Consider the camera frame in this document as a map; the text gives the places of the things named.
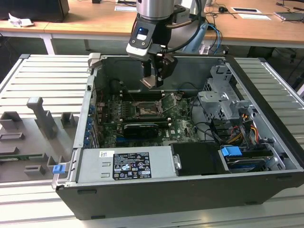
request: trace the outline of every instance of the open computer chassis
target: open computer chassis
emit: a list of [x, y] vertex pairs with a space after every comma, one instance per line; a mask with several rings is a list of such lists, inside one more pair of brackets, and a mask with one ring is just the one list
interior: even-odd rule
[[177, 57], [159, 90], [129, 57], [95, 64], [67, 178], [53, 180], [78, 219], [255, 205], [304, 183], [302, 147], [234, 58]]

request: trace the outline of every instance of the warning label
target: warning label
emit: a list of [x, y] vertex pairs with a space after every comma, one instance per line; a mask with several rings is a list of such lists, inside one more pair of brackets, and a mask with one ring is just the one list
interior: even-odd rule
[[151, 178], [149, 153], [115, 153], [113, 156], [113, 179], [129, 180]]

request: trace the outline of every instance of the paper on desk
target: paper on desk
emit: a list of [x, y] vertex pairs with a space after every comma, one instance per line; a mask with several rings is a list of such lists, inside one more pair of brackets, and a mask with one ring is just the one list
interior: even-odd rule
[[253, 15], [253, 14], [244, 14], [244, 13], [239, 13], [238, 15], [243, 19], [271, 20], [269, 17], [265, 15], [258, 15], [258, 14]]
[[10, 13], [9, 13], [9, 22], [13, 26], [18, 27], [18, 28], [21, 28], [23, 26], [34, 25], [34, 23], [30, 19], [19, 19], [19, 18], [12, 16]]
[[137, 9], [136, 9], [136, 7], [115, 6], [114, 11], [137, 12]]

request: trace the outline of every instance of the blue plastic clip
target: blue plastic clip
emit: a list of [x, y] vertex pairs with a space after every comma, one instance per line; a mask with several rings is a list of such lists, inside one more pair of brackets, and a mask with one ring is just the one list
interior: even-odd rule
[[66, 173], [66, 165], [54, 165], [53, 174]]
[[238, 146], [225, 146], [222, 150], [223, 156], [242, 156]]

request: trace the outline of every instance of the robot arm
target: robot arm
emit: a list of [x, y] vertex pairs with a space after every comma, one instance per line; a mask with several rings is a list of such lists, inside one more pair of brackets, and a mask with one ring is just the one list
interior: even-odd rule
[[195, 20], [201, 22], [201, 2], [200, 0], [195, 2], [199, 9], [196, 17], [173, 25], [174, 16], [185, 11], [185, 8], [174, 5], [175, 0], [137, 0], [138, 14], [126, 51], [130, 57], [142, 61], [144, 75], [141, 82], [147, 87], [163, 85], [163, 80], [172, 75], [177, 65], [177, 59], [169, 53], [183, 48], [197, 35], [200, 23], [196, 33], [185, 44], [167, 49], [172, 29], [186, 26]]

